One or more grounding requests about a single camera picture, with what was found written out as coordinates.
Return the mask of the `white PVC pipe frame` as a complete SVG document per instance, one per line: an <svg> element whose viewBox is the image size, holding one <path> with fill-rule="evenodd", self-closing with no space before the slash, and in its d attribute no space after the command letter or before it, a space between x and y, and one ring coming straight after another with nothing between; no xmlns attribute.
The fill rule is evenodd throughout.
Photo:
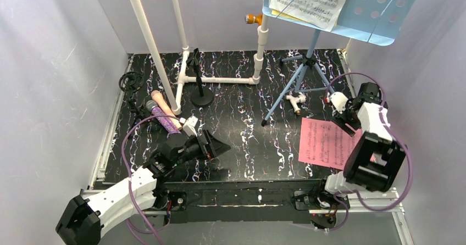
<svg viewBox="0 0 466 245"><path fill-rule="evenodd" d="M239 13L262 9L264 0L129 0L143 35L146 51L156 56L163 82L168 81L160 53L189 50L239 51L249 36L240 35Z"/></svg>

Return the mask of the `purple glitter microphone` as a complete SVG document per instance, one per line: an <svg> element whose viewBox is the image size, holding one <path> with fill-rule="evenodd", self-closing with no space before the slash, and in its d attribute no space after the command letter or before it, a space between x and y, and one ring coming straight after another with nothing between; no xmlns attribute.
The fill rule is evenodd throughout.
<svg viewBox="0 0 466 245"><path fill-rule="evenodd" d="M146 102L146 109L151 112L152 115L160 122L160 124L165 128L168 134L180 133L180 130L172 122L171 118L167 117L166 113L159 107L157 102L149 100Z"/></svg>

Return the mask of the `pink sheet music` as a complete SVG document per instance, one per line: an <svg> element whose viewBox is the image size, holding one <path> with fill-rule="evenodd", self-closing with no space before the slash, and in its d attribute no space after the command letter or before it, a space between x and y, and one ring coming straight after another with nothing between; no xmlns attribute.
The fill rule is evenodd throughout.
<svg viewBox="0 0 466 245"><path fill-rule="evenodd" d="M342 170L362 136L351 136L330 121L302 119L298 161Z"/></svg>

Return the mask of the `pink microphone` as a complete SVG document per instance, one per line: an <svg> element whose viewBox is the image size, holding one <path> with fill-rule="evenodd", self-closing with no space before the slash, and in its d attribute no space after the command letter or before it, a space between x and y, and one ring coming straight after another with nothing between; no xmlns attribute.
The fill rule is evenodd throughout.
<svg viewBox="0 0 466 245"><path fill-rule="evenodd" d="M163 111L163 113L165 113L166 115L175 117L175 114L173 113L173 111L168 106L168 104L165 101L165 99L164 99L163 95L161 94L161 92L159 92L157 90L154 90L154 91L151 92L151 97L158 104L158 106ZM181 126L180 122L177 119L170 118L170 120L178 130L182 129L182 126Z"/></svg>

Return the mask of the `black round-base microphone stand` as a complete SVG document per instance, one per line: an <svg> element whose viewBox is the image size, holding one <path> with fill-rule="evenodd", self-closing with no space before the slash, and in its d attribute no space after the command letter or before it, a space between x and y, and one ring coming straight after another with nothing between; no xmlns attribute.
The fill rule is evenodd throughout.
<svg viewBox="0 0 466 245"><path fill-rule="evenodd" d="M187 67L192 69L196 74L195 81L197 88L196 91L190 95L191 103L199 108L211 105L214 101L214 94L208 87L203 86L200 72L200 53L198 48L193 50L193 52L189 55L186 63Z"/></svg>

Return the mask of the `white pipe piece brass end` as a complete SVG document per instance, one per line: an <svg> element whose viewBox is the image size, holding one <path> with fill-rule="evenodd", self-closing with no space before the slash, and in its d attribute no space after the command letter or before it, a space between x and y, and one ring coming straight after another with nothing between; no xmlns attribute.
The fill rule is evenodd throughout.
<svg viewBox="0 0 466 245"><path fill-rule="evenodd" d="M298 104L304 103L306 101L306 96L303 93L299 93L299 95L297 97L294 97L292 95L287 95L285 97L285 99L288 100L291 103L295 114L297 116L300 116L301 115L301 109L298 106Z"/></svg>

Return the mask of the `orange knob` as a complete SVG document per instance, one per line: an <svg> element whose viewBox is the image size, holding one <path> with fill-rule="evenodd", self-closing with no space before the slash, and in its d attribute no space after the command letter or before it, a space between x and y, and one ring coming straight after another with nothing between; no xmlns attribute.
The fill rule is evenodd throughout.
<svg viewBox="0 0 466 245"><path fill-rule="evenodd" d="M252 13L249 13L245 16L245 23L246 24L258 24L259 26L261 26L262 18L263 18L263 14L254 15Z"/></svg>

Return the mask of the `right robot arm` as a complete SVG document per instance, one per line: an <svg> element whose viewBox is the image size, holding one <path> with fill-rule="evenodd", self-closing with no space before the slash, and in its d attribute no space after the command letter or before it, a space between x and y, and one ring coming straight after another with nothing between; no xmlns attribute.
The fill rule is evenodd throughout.
<svg viewBox="0 0 466 245"><path fill-rule="evenodd" d="M362 135L343 170L327 177L324 190L339 195L355 190L389 190L406 154L387 130L387 105L379 86L366 82L361 84L354 98L335 92L327 96L325 102L337 111L333 123L350 136L354 136L356 130L361 130Z"/></svg>

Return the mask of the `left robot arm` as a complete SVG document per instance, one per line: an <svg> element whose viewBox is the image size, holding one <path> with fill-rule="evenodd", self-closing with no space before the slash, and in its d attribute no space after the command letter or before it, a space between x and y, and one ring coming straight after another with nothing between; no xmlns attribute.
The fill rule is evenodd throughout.
<svg viewBox="0 0 466 245"><path fill-rule="evenodd" d="M87 198L80 194L72 198L55 231L65 244L98 244L116 225L167 196L169 190L163 184L177 166L191 160L211 160L230 149L208 130L199 136L171 134L129 177Z"/></svg>

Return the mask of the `yellow sheet music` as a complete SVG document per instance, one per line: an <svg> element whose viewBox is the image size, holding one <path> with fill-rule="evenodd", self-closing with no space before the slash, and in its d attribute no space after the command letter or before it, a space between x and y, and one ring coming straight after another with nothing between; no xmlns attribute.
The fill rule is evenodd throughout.
<svg viewBox="0 0 466 245"><path fill-rule="evenodd" d="M273 8L263 7L262 11L273 18L290 21L292 23L317 27L324 31L331 30L336 26L339 13L334 10L323 9L320 7L311 9L297 10L298 16L287 14L286 11L279 11Z"/></svg>

